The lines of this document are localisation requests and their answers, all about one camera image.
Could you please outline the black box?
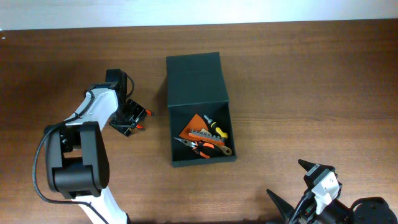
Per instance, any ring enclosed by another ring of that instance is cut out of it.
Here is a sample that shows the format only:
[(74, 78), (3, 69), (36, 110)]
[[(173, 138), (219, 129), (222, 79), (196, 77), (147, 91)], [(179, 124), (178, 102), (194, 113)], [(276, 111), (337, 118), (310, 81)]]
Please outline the black box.
[[(220, 54), (168, 56), (166, 66), (172, 165), (183, 167), (235, 161), (237, 155)], [(216, 121), (217, 126), (228, 134), (226, 146), (232, 155), (217, 153), (206, 159), (177, 140), (196, 114)]]

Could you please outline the orange socket rail holder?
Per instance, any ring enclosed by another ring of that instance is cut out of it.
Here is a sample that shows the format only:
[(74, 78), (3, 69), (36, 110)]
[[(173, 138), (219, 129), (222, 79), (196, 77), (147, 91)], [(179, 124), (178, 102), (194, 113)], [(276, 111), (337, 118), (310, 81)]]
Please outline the orange socket rail holder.
[(210, 143), (213, 143), (213, 144), (224, 145), (224, 141), (223, 141), (223, 139), (221, 137), (212, 135), (212, 134), (210, 134), (210, 133), (208, 133), (206, 131), (203, 132), (203, 131), (191, 130), (188, 133), (188, 135), (190, 137), (192, 137), (192, 138), (199, 139), (199, 140), (202, 140), (202, 141), (210, 142)]

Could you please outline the orange scraper with wooden handle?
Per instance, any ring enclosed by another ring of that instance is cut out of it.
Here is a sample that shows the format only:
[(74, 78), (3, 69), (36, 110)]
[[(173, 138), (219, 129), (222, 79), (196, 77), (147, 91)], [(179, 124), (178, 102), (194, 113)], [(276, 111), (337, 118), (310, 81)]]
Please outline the orange scraper with wooden handle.
[[(205, 119), (203, 116), (200, 116), (199, 114), (196, 114), (193, 116), (193, 118), (189, 121), (189, 123), (183, 128), (182, 132), (179, 134), (178, 137), (176, 138), (182, 138), (182, 139), (188, 139), (189, 141), (199, 141), (199, 139), (192, 138), (188, 135), (188, 133), (191, 130), (195, 131), (203, 131), (203, 132), (208, 132), (212, 135), (215, 135), (214, 132), (208, 127)], [(221, 149), (221, 155), (220, 156), (231, 156), (233, 154), (233, 151), (231, 148), (229, 148), (226, 145), (226, 141), (228, 139), (224, 140), (224, 145), (219, 145), (215, 144)]]

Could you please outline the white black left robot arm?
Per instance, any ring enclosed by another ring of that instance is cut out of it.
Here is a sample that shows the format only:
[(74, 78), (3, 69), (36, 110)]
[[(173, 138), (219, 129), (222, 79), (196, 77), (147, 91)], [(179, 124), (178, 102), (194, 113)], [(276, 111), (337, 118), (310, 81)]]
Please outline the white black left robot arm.
[(64, 197), (62, 204), (79, 205), (92, 223), (130, 223), (109, 189), (110, 166), (102, 130), (106, 124), (128, 137), (143, 131), (140, 122), (152, 111), (130, 96), (132, 78), (108, 69), (105, 81), (92, 84), (84, 100), (66, 120), (45, 128), (38, 149), (45, 150), (47, 182)]

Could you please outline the yellow black stubby screwdriver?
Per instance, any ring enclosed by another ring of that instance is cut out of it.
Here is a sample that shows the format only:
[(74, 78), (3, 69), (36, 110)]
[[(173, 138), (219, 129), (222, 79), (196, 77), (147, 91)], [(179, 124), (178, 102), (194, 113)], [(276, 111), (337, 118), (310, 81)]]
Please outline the yellow black stubby screwdriver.
[(228, 133), (224, 132), (216, 121), (209, 118), (207, 115), (203, 115), (208, 127), (214, 132), (215, 135), (219, 136), (223, 141), (228, 138)]

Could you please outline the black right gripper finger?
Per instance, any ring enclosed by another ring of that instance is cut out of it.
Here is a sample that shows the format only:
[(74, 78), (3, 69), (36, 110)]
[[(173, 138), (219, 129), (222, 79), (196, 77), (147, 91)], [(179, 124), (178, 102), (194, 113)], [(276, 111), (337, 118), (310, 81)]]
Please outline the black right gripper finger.
[(317, 169), (317, 165), (314, 164), (314, 163), (312, 163), (312, 162), (309, 162), (309, 161), (305, 161), (305, 160), (299, 159), (299, 160), (298, 160), (298, 163), (299, 163), (307, 172), (314, 171), (315, 169)]
[(294, 207), (291, 206), (284, 199), (279, 197), (277, 194), (275, 194), (272, 190), (267, 189), (266, 192), (268, 196), (271, 198), (271, 200), (274, 202), (274, 204), (276, 205), (284, 223), (289, 223), (290, 219), (292, 218), (293, 212), (295, 210)]

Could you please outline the orange black long-nose pliers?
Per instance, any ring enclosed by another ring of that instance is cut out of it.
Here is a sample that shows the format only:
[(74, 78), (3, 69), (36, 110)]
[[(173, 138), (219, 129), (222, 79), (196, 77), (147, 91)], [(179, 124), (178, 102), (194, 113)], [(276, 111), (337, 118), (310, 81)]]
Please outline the orange black long-nose pliers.
[(193, 152), (202, 156), (205, 159), (209, 159), (212, 157), (218, 157), (221, 155), (221, 149), (216, 146), (215, 144), (205, 142), (202, 140), (199, 141), (189, 141), (188, 139), (176, 138), (177, 141), (181, 142), (182, 144), (190, 147)]

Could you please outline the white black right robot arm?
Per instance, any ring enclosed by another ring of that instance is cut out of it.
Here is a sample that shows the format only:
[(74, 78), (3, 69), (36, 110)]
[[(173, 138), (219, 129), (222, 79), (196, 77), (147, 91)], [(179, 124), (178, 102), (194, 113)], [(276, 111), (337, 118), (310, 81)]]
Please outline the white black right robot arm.
[(335, 167), (302, 159), (298, 163), (307, 171), (303, 177), (307, 190), (295, 207), (267, 190), (284, 223), (397, 224), (397, 216), (382, 197), (360, 198), (350, 207), (341, 203), (342, 183), (337, 180)]

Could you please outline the small orange cutting pliers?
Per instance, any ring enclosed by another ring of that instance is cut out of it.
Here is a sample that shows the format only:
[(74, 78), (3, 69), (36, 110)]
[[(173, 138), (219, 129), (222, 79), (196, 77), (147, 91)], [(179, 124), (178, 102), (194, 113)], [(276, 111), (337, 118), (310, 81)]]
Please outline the small orange cutting pliers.
[(139, 131), (145, 131), (145, 128), (140, 125), (141, 121), (144, 121), (146, 116), (154, 116), (154, 112), (151, 110), (143, 109), (135, 119), (135, 128)]

